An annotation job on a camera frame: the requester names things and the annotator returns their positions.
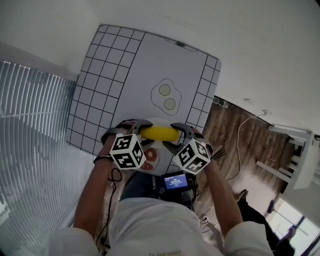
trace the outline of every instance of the white board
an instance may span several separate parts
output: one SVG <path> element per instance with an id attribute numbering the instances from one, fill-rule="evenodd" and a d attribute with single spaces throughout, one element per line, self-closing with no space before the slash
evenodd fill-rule
<path id="1" fill-rule="evenodd" d="M 66 141 L 96 155 L 109 127 L 122 120 L 155 117 L 188 123 L 202 132 L 220 67 L 218 59 L 183 43 L 102 25 L 77 81 Z M 156 160 L 149 162 L 152 174 L 178 171 L 168 150 L 156 152 Z"/>

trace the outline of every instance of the wooden floor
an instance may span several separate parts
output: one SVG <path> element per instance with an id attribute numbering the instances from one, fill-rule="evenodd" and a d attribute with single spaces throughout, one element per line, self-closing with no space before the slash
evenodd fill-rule
<path id="1" fill-rule="evenodd" d="M 204 128 L 204 136 L 209 139 L 213 148 L 222 145 L 226 155 L 217 160 L 221 172 L 226 179 L 234 177 L 240 168 L 237 153 L 238 127 L 247 118 L 253 115 L 243 109 L 230 104 L 228 108 L 212 105 L 207 123 Z M 256 165 L 259 160 L 268 166 L 278 169 L 286 166 L 293 155 L 294 146 L 288 143 L 289 137 L 284 134 L 268 130 L 268 123 L 256 117 L 249 119 L 242 125 L 239 132 L 239 151 L 241 158 L 241 171 L 236 178 L 229 181 L 235 192 L 242 189 L 249 190 L 248 203 L 262 214 L 265 214 L 271 199 L 280 192 L 284 182 L 266 170 Z M 117 189 L 112 204 L 112 212 L 116 207 L 122 188 L 130 173 L 125 172 L 122 182 L 117 184 Z M 212 198 L 207 185 L 205 174 L 201 172 L 197 176 L 197 182 L 201 194 L 195 202 L 195 212 L 201 217 L 212 205 Z M 105 207 L 103 219 L 107 220 L 109 198 L 113 187 L 107 189 L 105 194 Z M 211 222 L 215 222 L 214 207 L 208 212 Z"/>

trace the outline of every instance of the white wall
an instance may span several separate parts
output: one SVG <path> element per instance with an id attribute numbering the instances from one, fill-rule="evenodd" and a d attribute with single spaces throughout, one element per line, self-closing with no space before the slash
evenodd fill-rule
<path id="1" fill-rule="evenodd" d="M 254 114 L 269 109 L 270 123 L 320 134 L 315 0 L 87 1 L 101 23 L 160 34 L 220 58 L 219 97 Z"/>
<path id="2" fill-rule="evenodd" d="M 304 189 L 292 189 L 288 185 L 281 197 L 320 227 L 320 185 L 311 182 Z"/>
<path id="3" fill-rule="evenodd" d="M 79 74 L 99 21 L 85 0 L 2 0 L 0 41 Z"/>

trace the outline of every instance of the wristband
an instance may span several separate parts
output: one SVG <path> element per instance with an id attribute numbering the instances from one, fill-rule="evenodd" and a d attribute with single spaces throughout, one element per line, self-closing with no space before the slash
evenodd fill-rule
<path id="1" fill-rule="evenodd" d="M 109 159 L 109 160 L 111 160 L 112 162 L 114 161 L 114 159 L 112 158 L 112 156 L 108 154 L 108 155 L 99 155 L 99 156 L 97 156 L 97 157 L 93 160 L 93 163 L 96 164 L 96 162 L 97 162 L 98 160 L 100 160 L 100 159 Z"/>

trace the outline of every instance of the person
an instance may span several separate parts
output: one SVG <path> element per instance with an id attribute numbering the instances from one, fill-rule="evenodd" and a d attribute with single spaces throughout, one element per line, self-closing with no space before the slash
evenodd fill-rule
<path id="1" fill-rule="evenodd" d="M 292 226 L 288 233 L 280 240 L 277 235 L 272 231 L 266 218 L 257 210 L 252 208 L 247 202 L 247 195 L 249 191 L 242 190 L 237 197 L 237 204 L 241 212 L 242 220 L 244 222 L 255 222 L 264 225 L 266 239 L 273 252 L 274 256 L 295 255 L 295 249 L 290 245 L 290 240 L 296 233 L 296 227 Z"/>
<path id="2" fill-rule="evenodd" d="M 108 155 L 114 140 L 115 136 L 108 136 L 98 155 Z M 50 256 L 99 255 L 94 237 L 112 168 L 113 162 L 107 158 L 95 163 L 79 199 L 73 227 L 56 230 L 50 235 Z M 237 202 L 216 161 L 212 160 L 204 172 L 224 236 L 224 255 L 272 256 L 265 227 L 251 221 L 243 222 Z M 127 198 L 121 197 L 108 226 L 108 255 L 223 255 L 203 240 L 200 221 L 192 210 L 176 202 L 148 197 L 148 189 L 129 189 L 144 187 L 146 184 L 140 179 L 142 176 L 140 172 L 134 175 L 124 188 L 122 194 L 128 194 L 126 191 L 132 191 L 132 194 Z"/>

